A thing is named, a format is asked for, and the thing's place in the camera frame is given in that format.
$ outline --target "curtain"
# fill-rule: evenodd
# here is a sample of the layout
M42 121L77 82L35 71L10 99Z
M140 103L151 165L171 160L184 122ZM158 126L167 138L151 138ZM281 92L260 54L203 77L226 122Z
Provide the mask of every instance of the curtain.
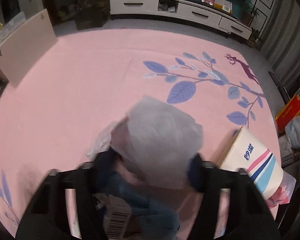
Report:
M300 6L296 0L276 0L261 40L261 53L289 90L300 75Z

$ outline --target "pink rug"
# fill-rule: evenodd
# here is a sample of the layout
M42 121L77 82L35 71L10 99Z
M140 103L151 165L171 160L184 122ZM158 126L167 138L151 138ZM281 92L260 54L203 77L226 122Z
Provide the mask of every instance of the pink rug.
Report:
M12 235L47 171L87 161L98 133L143 95L173 104L203 126L206 160L216 161L245 125L280 161L270 109L240 53L151 30L64 36L0 99L0 220ZM189 192L162 193L179 212L180 239L186 239L202 197ZM169 200L176 195L179 202ZM72 211L69 216L72 224Z

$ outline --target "gray floor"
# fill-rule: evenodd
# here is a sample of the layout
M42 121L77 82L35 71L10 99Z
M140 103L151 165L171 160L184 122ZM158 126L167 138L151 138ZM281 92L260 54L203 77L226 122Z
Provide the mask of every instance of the gray floor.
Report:
M172 22L155 21L155 20L142 20L142 19L116 19L109 20L102 28L89 29L85 31L98 30L98 29L150 29L167 31L173 33L180 33L184 35L189 35L197 37L203 40L212 41L214 43L226 46L228 48L234 49L240 52L248 64L250 65L252 71L257 77L261 88L266 96L268 105L270 107L271 113L275 116L284 106L281 95L279 94L277 87L275 86L273 80L271 79L268 71L273 71L270 63L263 57L263 55L256 49L252 49L245 44L240 44L239 42L229 38L225 38L217 33L202 30L187 25L176 24ZM74 21L65 22L60 25L54 26L54 31L57 36L77 33L78 30L75 26Z

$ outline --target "deer print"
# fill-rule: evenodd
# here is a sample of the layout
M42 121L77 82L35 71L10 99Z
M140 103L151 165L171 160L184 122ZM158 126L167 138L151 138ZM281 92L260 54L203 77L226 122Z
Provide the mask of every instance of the deer print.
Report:
M230 54L225 55L225 57L227 59L229 59L229 62L231 65L234 65L236 62L240 63L244 72L246 73L247 77L254 80L259 85L259 82L258 82L256 76L251 73L251 71L250 71L251 68L249 65L243 63L241 60L237 59L236 57L232 57Z

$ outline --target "tv stand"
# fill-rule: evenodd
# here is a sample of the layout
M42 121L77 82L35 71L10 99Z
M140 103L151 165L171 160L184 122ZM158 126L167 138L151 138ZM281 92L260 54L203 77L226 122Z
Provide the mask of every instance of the tv stand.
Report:
M249 39L251 28L218 9L189 0L173 0L176 11L158 11L159 0L110 0L110 14L142 14L173 17L196 22L224 33Z

